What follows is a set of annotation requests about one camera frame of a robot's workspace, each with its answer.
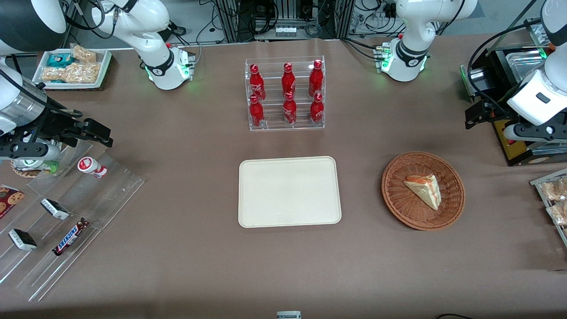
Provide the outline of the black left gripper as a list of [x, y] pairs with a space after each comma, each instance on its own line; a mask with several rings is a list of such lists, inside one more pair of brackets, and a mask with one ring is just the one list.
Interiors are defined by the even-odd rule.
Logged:
[[519, 116], [510, 107], [492, 103], [489, 100], [479, 100], [474, 108], [465, 111], [465, 129], [472, 129], [480, 123], [494, 123], [496, 121], [512, 121], [518, 123]]

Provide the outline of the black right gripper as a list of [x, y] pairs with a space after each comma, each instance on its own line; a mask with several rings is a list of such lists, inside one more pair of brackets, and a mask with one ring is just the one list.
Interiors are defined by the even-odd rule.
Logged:
[[93, 141], [111, 148], [111, 130], [98, 121], [87, 118], [83, 122], [60, 113], [44, 111], [27, 128], [29, 143], [46, 143], [54, 140], [69, 147], [76, 147], [79, 140]]

